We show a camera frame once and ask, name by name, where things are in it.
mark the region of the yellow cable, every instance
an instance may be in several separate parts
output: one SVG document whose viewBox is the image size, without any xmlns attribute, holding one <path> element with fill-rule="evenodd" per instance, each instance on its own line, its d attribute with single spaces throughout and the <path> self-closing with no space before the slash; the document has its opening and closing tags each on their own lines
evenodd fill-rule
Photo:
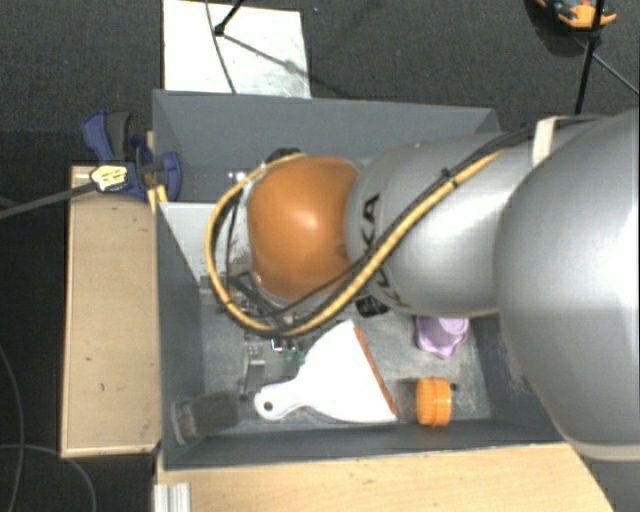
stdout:
<svg viewBox="0 0 640 512">
<path fill-rule="evenodd" d="M 476 173 L 482 170 L 489 162 L 493 161 L 499 155 L 503 153 L 503 149 L 491 153 L 471 165 L 465 167 L 462 171 L 460 171 L 453 179 L 454 181 L 447 181 L 440 185 L 432 194 L 426 197 L 416 208 L 414 208 L 407 217 L 396 227 L 391 235 L 387 238 L 387 240 L 380 246 L 380 248 L 371 256 L 369 261 L 365 264 L 365 266 L 358 272 L 358 274 L 353 278 L 352 282 L 345 288 L 345 290 L 338 296 L 336 299 L 326 306 L 320 313 L 318 313 L 311 320 L 307 321 L 303 325 L 296 327 L 294 329 L 290 329 L 288 331 L 284 331 L 282 333 L 283 336 L 296 336 L 299 334 L 303 334 L 315 327 L 320 326 L 323 322 L 330 319 L 338 313 L 344 306 L 346 306 L 349 301 L 355 297 L 355 295 L 360 291 L 360 289 L 367 283 L 367 281 L 371 278 L 371 276 L 380 268 L 385 258 L 391 253 L 391 251 L 398 245 L 400 240 L 404 237 L 404 235 L 420 220 L 424 217 L 434 206 L 436 206 L 440 201 L 442 201 L 446 196 L 448 196 L 458 185 L 461 185 L 471 177 L 473 177 Z M 292 157 L 287 157 L 287 160 L 291 158 L 298 158 L 303 156 L 302 154 L 293 155 Z M 274 164 L 280 165 L 284 159 L 277 160 Z M 244 180 L 231 188 L 226 194 L 222 196 L 220 201 L 217 203 L 216 207 L 209 218 L 209 223 L 207 225 L 207 232 L 205 238 L 205 250 L 206 259 L 207 259 L 207 269 L 209 270 L 209 276 L 211 278 L 211 282 L 213 284 L 213 288 L 217 293 L 218 297 L 227 308 L 227 310 L 242 324 L 251 327 L 252 329 L 258 331 L 272 331 L 274 327 L 269 324 L 264 324 L 258 322 L 246 315 L 231 299 L 227 290 L 225 290 L 218 274 L 216 272 L 215 267 L 215 257 L 211 254 L 211 250 L 209 250 L 211 237 L 213 236 L 213 226 L 218 219 L 220 212 L 223 211 L 226 204 L 235 197 L 240 191 L 248 185 L 251 181 L 257 179 L 262 174 L 267 172 L 270 169 L 270 166 L 262 166 L 250 173 Z"/>
</svg>

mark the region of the black sponge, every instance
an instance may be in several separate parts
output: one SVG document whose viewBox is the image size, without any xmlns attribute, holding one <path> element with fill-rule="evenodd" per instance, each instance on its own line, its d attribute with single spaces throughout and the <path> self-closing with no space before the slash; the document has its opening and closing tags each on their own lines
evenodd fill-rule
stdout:
<svg viewBox="0 0 640 512">
<path fill-rule="evenodd" d="M 211 393 L 171 404 L 178 443 L 212 436 L 238 424 L 238 402 L 231 393 Z"/>
</svg>

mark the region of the white spatula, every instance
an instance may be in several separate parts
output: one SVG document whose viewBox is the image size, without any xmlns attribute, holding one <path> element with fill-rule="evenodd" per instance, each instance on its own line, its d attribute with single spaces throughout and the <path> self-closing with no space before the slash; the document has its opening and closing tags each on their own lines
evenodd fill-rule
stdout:
<svg viewBox="0 0 640 512">
<path fill-rule="evenodd" d="M 397 420 L 396 409 L 362 332 L 351 320 L 315 342 L 295 379 L 263 387 L 254 404 L 266 420 L 278 420 L 305 406 L 352 423 Z"/>
</svg>

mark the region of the metal bracket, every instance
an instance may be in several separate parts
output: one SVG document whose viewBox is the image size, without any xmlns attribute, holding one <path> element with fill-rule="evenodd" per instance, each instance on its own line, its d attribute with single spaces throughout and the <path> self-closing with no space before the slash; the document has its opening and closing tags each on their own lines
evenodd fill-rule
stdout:
<svg viewBox="0 0 640 512">
<path fill-rule="evenodd" d="M 242 393 L 244 396 L 249 396 L 262 389 L 267 362 L 263 357 L 262 346 L 259 343 L 247 344 L 245 351 L 246 367 Z"/>
<path fill-rule="evenodd" d="M 182 482 L 174 486 L 153 486 L 154 512 L 191 512 L 191 485 Z"/>
</svg>

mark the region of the blue clamp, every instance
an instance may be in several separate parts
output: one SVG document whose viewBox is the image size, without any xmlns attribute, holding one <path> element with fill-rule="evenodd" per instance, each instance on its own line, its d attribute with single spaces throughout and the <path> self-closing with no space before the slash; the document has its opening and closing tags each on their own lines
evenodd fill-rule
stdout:
<svg viewBox="0 0 640 512">
<path fill-rule="evenodd" d="M 144 202 L 150 188 L 146 185 L 144 177 L 147 173 L 153 173 L 152 183 L 158 184 L 158 178 L 162 177 L 163 181 L 160 183 L 167 189 L 167 198 L 175 201 L 182 187 L 182 168 L 178 154 L 163 153 L 154 163 L 153 153 L 142 137 L 128 140 L 130 117 L 128 112 L 94 112 L 81 124 L 85 144 L 96 154 L 100 165 L 115 162 L 126 167 L 127 184 L 114 187 L 113 192 Z"/>
</svg>

